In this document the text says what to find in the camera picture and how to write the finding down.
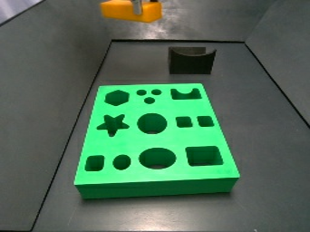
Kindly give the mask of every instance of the arch-shaped hole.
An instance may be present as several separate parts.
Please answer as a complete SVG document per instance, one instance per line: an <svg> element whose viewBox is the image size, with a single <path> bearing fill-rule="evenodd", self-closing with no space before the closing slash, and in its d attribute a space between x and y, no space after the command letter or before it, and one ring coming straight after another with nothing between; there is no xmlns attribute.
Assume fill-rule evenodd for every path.
<svg viewBox="0 0 310 232"><path fill-rule="evenodd" d="M126 170L131 166L131 158L126 155L121 155L114 159L113 166L118 170Z"/></svg>
<svg viewBox="0 0 310 232"><path fill-rule="evenodd" d="M167 128L167 120L158 113L147 113L138 120L138 128L147 134L159 134Z"/></svg>
<svg viewBox="0 0 310 232"><path fill-rule="evenodd" d="M171 96L174 100L193 100L201 99L201 91L198 88L194 88L191 92L182 93L177 89L171 89Z"/></svg>
<svg viewBox="0 0 310 232"><path fill-rule="evenodd" d="M145 150L139 156L141 164L149 169L167 169L175 164L175 154L163 148Z"/></svg>

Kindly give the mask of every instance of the hexagon-shaped hole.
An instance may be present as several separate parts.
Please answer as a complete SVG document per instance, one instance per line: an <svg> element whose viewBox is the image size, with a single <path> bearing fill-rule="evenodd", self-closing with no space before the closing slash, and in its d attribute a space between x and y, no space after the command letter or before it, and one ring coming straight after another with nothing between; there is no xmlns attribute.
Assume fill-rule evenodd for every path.
<svg viewBox="0 0 310 232"><path fill-rule="evenodd" d="M114 91L106 95L106 103L119 106L130 101L130 93L125 91Z"/></svg>

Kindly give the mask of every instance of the gray floor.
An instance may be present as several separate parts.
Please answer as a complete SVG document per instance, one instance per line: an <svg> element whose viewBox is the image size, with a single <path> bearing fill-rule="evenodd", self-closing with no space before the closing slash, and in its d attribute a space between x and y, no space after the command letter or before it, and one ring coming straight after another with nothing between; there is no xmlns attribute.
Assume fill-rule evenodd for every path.
<svg viewBox="0 0 310 232"><path fill-rule="evenodd" d="M213 75L170 75L171 45L218 49ZM82 200L72 185L98 86L202 82L239 167L231 194ZM243 43L114 43L35 231L309 231L310 131Z"/></svg>

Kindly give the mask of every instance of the small circular hole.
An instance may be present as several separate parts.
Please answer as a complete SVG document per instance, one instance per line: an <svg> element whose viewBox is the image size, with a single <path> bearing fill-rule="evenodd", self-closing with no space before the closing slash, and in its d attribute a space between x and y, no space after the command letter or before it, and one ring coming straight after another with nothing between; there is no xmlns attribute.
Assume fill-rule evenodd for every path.
<svg viewBox="0 0 310 232"><path fill-rule="evenodd" d="M121 155L114 159L114 168L118 170L126 170L131 166L131 158L126 155Z"/></svg>
<svg viewBox="0 0 310 232"><path fill-rule="evenodd" d="M162 94L162 91L161 91L161 90L153 90L151 93L153 93L154 95L161 95L161 94Z"/></svg>
<svg viewBox="0 0 310 232"><path fill-rule="evenodd" d="M146 104L153 104L155 102L154 98L146 98L145 103Z"/></svg>
<svg viewBox="0 0 310 232"><path fill-rule="evenodd" d="M147 94L147 91L139 90L139 91L137 91L137 94L138 94L139 96L145 96L145 95Z"/></svg>

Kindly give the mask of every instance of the star-shaped hole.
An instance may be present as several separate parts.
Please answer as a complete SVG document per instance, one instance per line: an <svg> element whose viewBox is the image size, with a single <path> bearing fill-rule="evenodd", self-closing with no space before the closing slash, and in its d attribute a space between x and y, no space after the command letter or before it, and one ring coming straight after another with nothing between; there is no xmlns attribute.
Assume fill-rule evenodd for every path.
<svg viewBox="0 0 310 232"><path fill-rule="evenodd" d="M125 118L125 114L119 115L118 117L111 117L110 115L105 115L105 123L100 124L96 129L98 130L107 130L109 131L109 135L111 137L115 136L118 130L122 129L129 129L130 126L123 123L123 118Z"/></svg>

